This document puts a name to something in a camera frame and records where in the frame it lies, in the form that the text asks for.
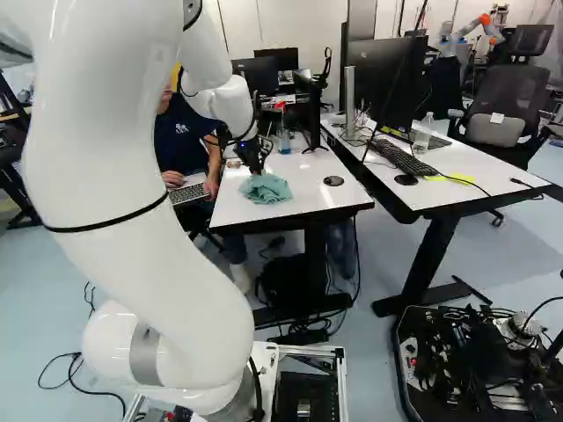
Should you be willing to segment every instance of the yellow sticky note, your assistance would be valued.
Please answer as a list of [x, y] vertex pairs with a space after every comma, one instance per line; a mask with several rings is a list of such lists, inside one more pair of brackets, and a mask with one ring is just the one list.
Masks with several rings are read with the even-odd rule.
[[426, 180], [431, 181], [431, 182], [440, 182], [440, 181], [444, 181], [444, 180], [449, 180], [450, 182], [461, 183], [462, 185], [469, 185], [471, 183], [475, 183], [475, 177], [474, 176], [467, 176], [466, 174], [462, 174], [462, 173], [451, 173], [448, 176], [450, 178], [446, 178], [442, 175], [440, 175], [440, 176], [425, 176], [424, 178]]
[[444, 176], [425, 176], [424, 178], [430, 182], [441, 182], [446, 179]]

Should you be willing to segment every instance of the plastic bottle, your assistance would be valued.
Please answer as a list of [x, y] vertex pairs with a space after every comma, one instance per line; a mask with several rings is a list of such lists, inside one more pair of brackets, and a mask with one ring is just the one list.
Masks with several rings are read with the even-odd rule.
[[426, 117], [421, 122], [421, 126], [423, 126], [426, 131], [417, 131], [416, 137], [414, 138], [413, 151], [415, 153], [424, 154], [426, 151], [428, 151], [428, 143], [430, 142], [430, 130], [433, 123], [434, 113], [426, 113]]

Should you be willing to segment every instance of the person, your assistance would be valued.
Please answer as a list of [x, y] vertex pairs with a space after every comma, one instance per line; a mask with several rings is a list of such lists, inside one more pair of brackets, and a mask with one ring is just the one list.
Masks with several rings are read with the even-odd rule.
[[[219, 192], [221, 172], [221, 150], [217, 138], [212, 135], [220, 124], [219, 120], [206, 119], [197, 114], [178, 92], [172, 92], [169, 84], [163, 92], [155, 120], [154, 142], [158, 166], [168, 188], [181, 187], [184, 177], [206, 172], [203, 185], [209, 197], [205, 202], [195, 204], [213, 212]], [[205, 147], [201, 139], [207, 142]], [[175, 208], [182, 227], [187, 226], [189, 212], [185, 207]], [[247, 251], [244, 237], [225, 236], [224, 255], [230, 262], [230, 272], [235, 285], [246, 294], [252, 282], [246, 270]]]

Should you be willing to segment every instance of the light blue floor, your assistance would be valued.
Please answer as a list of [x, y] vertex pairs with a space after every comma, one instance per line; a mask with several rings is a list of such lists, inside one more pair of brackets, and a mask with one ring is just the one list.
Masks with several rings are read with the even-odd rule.
[[[563, 184], [563, 149], [544, 146], [530, 170]], [[563, 293], [563, 204], [546, 198], [505, 208], [503, 227], [489, 225], [489, 215], [461, 221], [449, 252], [435, 277], [451, 274], [490, 295], [498, 306], [530, 309]], [[404, 420], [396, 398], [394, 365], [389, 352], [391, 319], [377, 319], [370, 303], [400, 291], [428, 223], [396, 223], [380, 206], [358, 215], [362, 256], [362, 294], [331, 343], [345, 346], [348, 358], [350, 420]], [[253, 236], [261, 246], [270, 236]], [[288, 235], [285, 252], [302, 247], [298, 234]], [[260, 259], [254, 254], [253, 262]], [[79, 349], [88, 315], [83, 302], [86, 280], [41, 228], [9, 231], [0, 237], [0, 420], [118, 421], [119, 403], [109, 397], [87, 397], [69, 386], [43, 391], [36, 386], [43, 366], [59, 353]], [[96, 303], [104, 297], [97, 292]], [[560, 326], [563, 304], [553, 303], [541, 318]], [[275, 331], [260, 331], [257, 339]], [[54, 367], [46, 382], [64, 377], [67, 364]], [[88, 368], [77, 382], [90, 389], [110, 389]], [[131, 395], [119, 391], [126, 401]]]

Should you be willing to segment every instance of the black office chair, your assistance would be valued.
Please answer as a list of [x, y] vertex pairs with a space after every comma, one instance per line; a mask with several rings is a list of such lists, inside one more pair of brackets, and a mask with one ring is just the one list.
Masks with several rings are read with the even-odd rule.
[[[502, 161], [528, 170], [528, 163], [549, 138], [539, 132], [539, 111], [548, 98], [549, 70], [535, 66], [500, 65], [490, 68], [472, 106], [450, 110], [448, 136]], [[465, 128], [461, 135], [460, 127]], [[530, 136], [527, 142], [519, 138]], [[504, 215], [490, 211], [500, 227]]]
[[203, 236], [208, 239], [219, 252], [224, 252], [224, 247], [215, 237], [209, 232], [209, 221], [211, 215], [200, 207], [186, 205], [181, 209], [179, 223], [182, 229], [187, 233], [188, 237], [193, 242], [197, 236]]

